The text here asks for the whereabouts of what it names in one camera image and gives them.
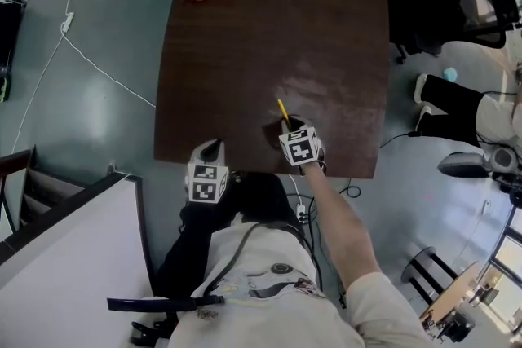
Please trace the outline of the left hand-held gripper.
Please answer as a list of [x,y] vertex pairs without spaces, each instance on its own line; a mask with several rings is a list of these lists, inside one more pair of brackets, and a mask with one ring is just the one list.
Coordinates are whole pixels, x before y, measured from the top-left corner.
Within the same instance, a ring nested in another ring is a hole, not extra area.
[[224,141],[212,139],[197,146],[187,164],[188,201],[218,203],[227,187],[228,177]]

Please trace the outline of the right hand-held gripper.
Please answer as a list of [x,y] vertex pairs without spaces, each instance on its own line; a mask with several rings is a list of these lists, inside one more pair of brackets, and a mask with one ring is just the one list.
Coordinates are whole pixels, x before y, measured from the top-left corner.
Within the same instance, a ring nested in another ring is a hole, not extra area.
[[317,163],[325,167],[325,149],[314,126],[302,118],[288,116],[281,120],[279,144],[291,166]]

